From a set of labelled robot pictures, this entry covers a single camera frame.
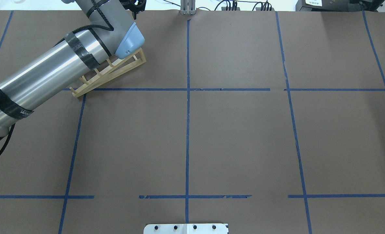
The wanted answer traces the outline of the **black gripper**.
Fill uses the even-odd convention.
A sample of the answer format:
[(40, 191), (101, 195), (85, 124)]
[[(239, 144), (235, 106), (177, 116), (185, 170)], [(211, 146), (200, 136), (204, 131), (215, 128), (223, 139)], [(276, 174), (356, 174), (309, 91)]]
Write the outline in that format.
[(134, 13), (139, 13), (145, 10), (146, 0), (121, 0), (121, 5)]

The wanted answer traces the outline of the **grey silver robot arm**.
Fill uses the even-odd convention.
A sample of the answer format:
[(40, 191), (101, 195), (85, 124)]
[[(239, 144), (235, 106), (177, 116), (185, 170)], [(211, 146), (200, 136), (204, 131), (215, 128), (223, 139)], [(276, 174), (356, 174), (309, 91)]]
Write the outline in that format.
[(145, 0), (77, 0), (90, 24), (67, 33), (46, 53), (0, 82), (0, 141), (12, 125), (98, 68), (112, 55), (124, 59), (145, 38), (135, 23)]

